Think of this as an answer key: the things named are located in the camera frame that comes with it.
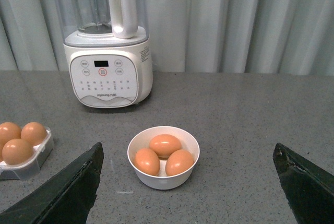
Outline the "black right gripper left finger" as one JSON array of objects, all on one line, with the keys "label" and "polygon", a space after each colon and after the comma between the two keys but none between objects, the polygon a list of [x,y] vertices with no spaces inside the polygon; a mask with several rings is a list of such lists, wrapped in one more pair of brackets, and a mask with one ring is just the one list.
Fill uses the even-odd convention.
[{"label": "black right gripper left finger", "polygon": [[1,223],[86,223],[104,159],[100,142],[1,213]]}]

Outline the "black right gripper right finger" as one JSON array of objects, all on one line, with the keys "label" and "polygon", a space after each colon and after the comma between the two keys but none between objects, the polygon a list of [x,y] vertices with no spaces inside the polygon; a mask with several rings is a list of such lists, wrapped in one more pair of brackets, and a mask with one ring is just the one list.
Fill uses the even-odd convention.
[{"label": "black right gripper right finger", "polygon": [[333,223],[333,175],[282,143],[272,158],[297,223]]}]

